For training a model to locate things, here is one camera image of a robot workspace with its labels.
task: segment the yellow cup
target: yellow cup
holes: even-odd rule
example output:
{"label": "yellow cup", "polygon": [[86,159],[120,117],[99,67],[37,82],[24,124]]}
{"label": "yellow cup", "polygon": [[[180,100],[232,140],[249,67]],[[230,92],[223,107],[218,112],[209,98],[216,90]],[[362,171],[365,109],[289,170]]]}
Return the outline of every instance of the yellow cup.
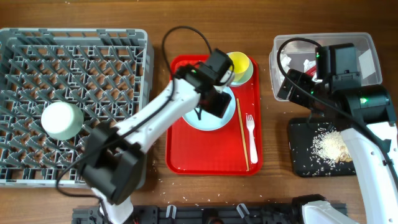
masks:
{"label": "yellow cup", "polygon": [[248,70],[250,65],[250,59],[242,52],[231,52],[228,54],[232,62],[234,63],[234,82],[239,81],[245,72]]}

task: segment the red tray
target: red tray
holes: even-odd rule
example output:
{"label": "red tray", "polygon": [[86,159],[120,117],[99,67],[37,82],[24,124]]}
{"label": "red tray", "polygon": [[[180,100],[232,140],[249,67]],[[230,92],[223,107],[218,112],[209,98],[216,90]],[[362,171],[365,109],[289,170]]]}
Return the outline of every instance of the red tray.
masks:
{"label": "red tray", "polygon": [[[208,55],[181,55],[171,64],[173,72],[181,65],[205,61]],[[166,164],[177,174],[198,175],[253,175],[262,166],[262,135],[259,91],[259,69],[255,60],[252,78],[239,87],[231,87],[235,98],[239,98],[244,126],[244,137],[250,171],[246,171],[238,109],[231,121],[215,131],[199,131],[183,118],[178,119],[167,130]],[[246,114],[251,114],[256,122],[254,137],[259,161],[250,163],[249,132],[246,128]]]}

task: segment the fork handle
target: fork handle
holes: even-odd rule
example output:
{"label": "fork handle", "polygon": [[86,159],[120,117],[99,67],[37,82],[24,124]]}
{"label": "fork handle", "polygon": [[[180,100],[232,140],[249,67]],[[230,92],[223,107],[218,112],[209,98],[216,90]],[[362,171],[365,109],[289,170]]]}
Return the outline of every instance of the fork handle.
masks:
{"label": "fork handle", "polygon": [[256,143],[254,142],[253,131],[249,131],[249,140],[250,140],[250,161],[253,164],[256,164],[259,161],[257,156]]}

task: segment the brown wood surface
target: brown wood surface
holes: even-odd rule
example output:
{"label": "brown wood surface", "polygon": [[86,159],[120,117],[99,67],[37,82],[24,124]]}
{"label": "brown wood surface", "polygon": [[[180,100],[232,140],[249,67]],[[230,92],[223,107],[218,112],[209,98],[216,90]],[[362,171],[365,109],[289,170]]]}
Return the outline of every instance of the brown wood surface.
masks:
{"label": "brown wood surface", "polygon": [[[252,56],[260,68],[264,151],[261,171],[250,177],[178,176],[165,165],[163,135],[149,153],[146,185],[133,193],[133,204],[232,205],[268,200],[288,202],[300,195],[322,194],[330,200],[347,203],[349,216],[365,223],[364,205],[355,176],[303,179],[293,175],[286,126],[290,118],[305,116],[308,111],[274,99],[268,59],[274,37],[280,34],[368,32],[376,45],[383,84],[393,101],[398,102],[397,12],[398,2],[395,0],[137,0],[71,1],[69,4],[64,0],[21,0],[0,3],[0,27],[144,29],[155,48],[152,96],[159,94],[168,82],[160,41],[173,26],[196,27],[206,35],[213,48],[225,52],[241,51]],[[191,32],[176,32],[168,40],[170,59],[178,54],[205,53],[203,41]],[[73,208],[95,204],[96,201],[91,199],[64,197],[54,189],[0,189],[0,223],[70,223]]]}

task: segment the clear plastic container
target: clear plastic container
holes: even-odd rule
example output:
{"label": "clear plastic container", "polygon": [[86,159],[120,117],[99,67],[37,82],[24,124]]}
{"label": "clear plastic container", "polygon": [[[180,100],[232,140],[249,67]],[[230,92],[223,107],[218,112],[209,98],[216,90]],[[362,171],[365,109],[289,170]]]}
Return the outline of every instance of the clear plastic container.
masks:
{"label": "clear plastic container", "polygon": [[[317,41],[322,46],[353,43],[357,48],[357,65],[358,71],[361,71],[361,64],[359,56],[370,49],[373,58],[374,70],[372,74],[362,79],[362,86],[381,84],[382,77],[380,71],[379,58],[374,47],[372,37],[367,33],[335,33],[335,34],[297,34],[297,35],[278,35],[274,39],[274,47],[269,54],[269,73],[271,76],[272,90],[274,91],[275,99],[278,101],[288,101],[277,97],[283,78],[279,72],[276,55],[279,47],[288,39],[294,37],[304,37]],[[291,42],[286,45],[284,54],[291,58],[289,68],[294,68],[298,71],[304,71],[304,61],[315,60],[315,46],[302,41]]]}

